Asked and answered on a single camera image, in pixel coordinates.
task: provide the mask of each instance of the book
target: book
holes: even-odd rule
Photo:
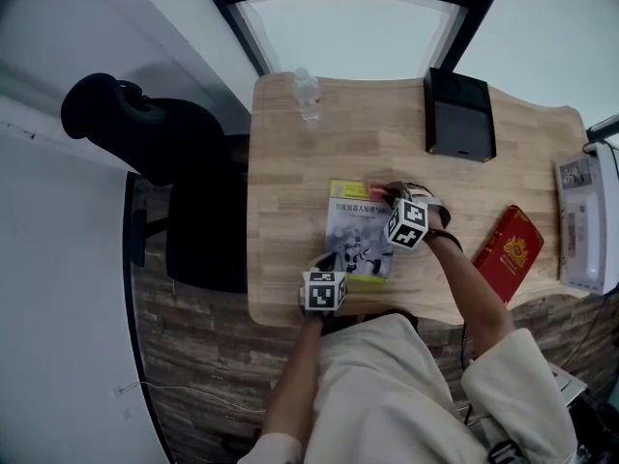
[[[370,201],[363,182],[331,181],[325,251],[335,256],[334,272],[349,280],[389,279],[394,250],[383,228],[391,212],[384,201]]]
[[[518,206],[512,205],[473,264],[506,305],[543,245],[535,225]]]

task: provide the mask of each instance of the cable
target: cable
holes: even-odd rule
[[[462,341],[460,343],[460,366],[462,367],[462,374],[466,369],[466,363],[464,361],[464,353],[466,352],[466,323],[462,324]],[[464,417],[464,424],[468,424],[468,420],[471,417],[471,413],[473,412],[473,404],[468,405],[468,409],[466,410],[466,416]]]
[[[617,151],[617,148],[615,148],[612,144],[610,144],[608,141],[606,141],[605,139],[600,139],[599,141],[591,141],[586,143],[583,147],[582,147],[582,153],[589,155],[591,157],[594,157],[594,155],[592,155],[591,153],[589,153],[588,151],[585,151],[586,148],[588,148],[589,146],[596,144],[596,143],[602,143],[605,144],[608,148],[610,148],[610,153],[612,154],[612,159],[615,161],[615,170],[617,171],[617,177],[619,178],[619,163],[617,163],[617,157],[615,156],[615,151]]]
[[[427,241],[428,239],[433,239],[433,238],[437,238],[437,237],[445,237],[447,239],[449,239],[450,241],[452,241],[460,250],[462,250],[462,245],[460,244],[459,240],[456,238],[456,236],[454,234],[450,234],[449,232],[447,232],[446,230],[439,230],[439,229],[435,229],[435,228],[430,228],[427,230],[426,235],[424,236],[424,241]]]
[[[596,323],[598,323],[598,318],[600,318],[600,313],[602,313],[602,310],[604,309],[604,306],[606,304],[606,300],[610,297],[610,295],[617,290],[617,288],[615,287],[613,290],[611,290],[610,292],[608,292],[607,294],[604,294],[604,300],[602,301],[602,305],[598,308],[598,314],[596,314],[596,318],[595,320],[593,320],[593,323],[591,324],[591,327],[589,328],[589,330],[587,331],[587,333],[584,335],[584,337],[580,340],[580,343],[577,345],[577,347],[574,349],[574,351],[572,352],[572,355],[568,357],[568,360],[565,361],[563,364],[561,364],[561,369],[565,370],[566,366],[568,365],[568,363],[574,358],[574,356],[576,355],[576,353],[580,350],[580,347],[582,347],[582,344],[584,344],[584,341],[587,339],[587,337],[591,334],[591,332],[593,332],[593,328],[596,326]]]
[[[198,393],[201,393],[203,395],[208,395],[209,397],[213,397],[214,399],[218,400],[219,402],[221,402],[223,404],[227,404],[228,406],[232,406],[232,407],[234,407],[236,409],[240,409],[241,411],[247,411],[248,413],[256,413],[256,414],[266,413],[265,409],[250,409],[249,407],[239,406],[237,404],[234,404],[232,402],[228,402],[227,400],[219,398],[216,395],[213,395],[212,393],[208,393],[207,391],[202,391],[200,389],[194,389],[192,387],[183,387],[183,386],[163,387],[161,385],[155,385],[155,384],[152,384],[150,382],[133,382],[130,385],[127,385],[126,387],[124,387],[123,389],[120,389],[118,392],[120,394],[122,394],[122,393],[125,393],[125,392],[128,392],[128,391],[134,389],[135,387],[137,387],[139,385],[148,385],[149,387],[152,387],[153,389],[157,389],[157,390],[177,390],[177,389],[180,389],[180,390],[198,392]]]
[[[600,139],[598,141],[591,141],[586,143],[584,146],[582,146],[582,153],[586,154],[586,155],[590,155],[591,157],[593,157],[594,155],[592,155],[591,153],[589,153],[588,151],[585,151],[587,147],[596,144],[596,143],[602,143],[605,144],[608,148],[610,148],[610,153],[612,154],[612,159],[615,162],[615,170],[617,171],[617,178],[619,178],[619,163],[617,163],[617,157],[615,156],[615,150],[616,148],[614,146],[612,146],[612,144],[610,144],[608,141],[606,141],[605,139]],[[577,347],[574,349],[574,351],[572,352],[572,354],[568,357],[568,360],[565,361],[562,365],[561,365],[561,369],[565,369],[565,367],[570,363],[570,361],[574,358],[574,356],[577,354],[577,352],[580,350],[580,347],[582,347],[582,345],[584,344],[585,340],[589,337],[589,335],[591,334],[591,332],[593,332],[593,329],[595,328],[596,324],[598,323],[598,319],[600,318],[600,314],[602,313],[602,310],[604,309],[604,306],[606,304],[606,300],[612,295],[614,294],[617,290],[619,289],[619,284],[617,284],[617,286],[612,289],[610,292],[607,292],[606,294],[604,294],[604,300],[602,301],[602,304],[600,305],[600,308],[598,309],[598,314],[596,314],[596,318],[595,320],[593,320],[593,323],[591,324],[591,328],[589,328],[589,330],[587,331],[587,333],[584,335],[584,337],[580,340],[580,343],[577,345]]]
[[[485,416],[479,416],[475,422],[471,422],[470,424],[467,424],[467,426],[470,428],[471,426],[475,426],[478,422],[482,422],[482,420],[488,420],[490,418],[492,418],[490,414]]]

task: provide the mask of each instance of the beige shirt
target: beige shirt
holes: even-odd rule
[[[322,339],[316,420],[305,458],[283,434],[262,436],[242,464],[487,462],[512,439],[530,462],[573,462],[572,420],[544,356],[518,330],[474,361],[462,386],[484,445],[458,415],[447,383],[408,320],[383,316]]]

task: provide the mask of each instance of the water bottle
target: water bottle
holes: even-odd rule
[[[320,118],[322,113],[320,109],[320,85],[318,79],[310,75],[305,67],[300,67],[294,72],[292,94],[299,104],[301,116],[304,120],[310,122]]]

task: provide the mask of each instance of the wooden desk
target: wooden desk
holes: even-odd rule
[[[449,230],[471,258],[506,208],[517,204],[545,245],[510,307],[568,292],[558,283],[559,214],[552,167],[585,142],[575,110],[536,106],[490,88],[497,158],[478,163],[425,152],[422,79],[321,78],[323,115],[313,130],[301,118],[291,81],[288,73],[261,77],[253,97],[248,277],[254,321],[300,321],[301,271],[323,252],[331,179],[409,180],[428,187],[450,209]],[[349,282],[341,313],[392,307],[462,322],[438,261],[425,244],[414,253],[396,251],[387,284]]]

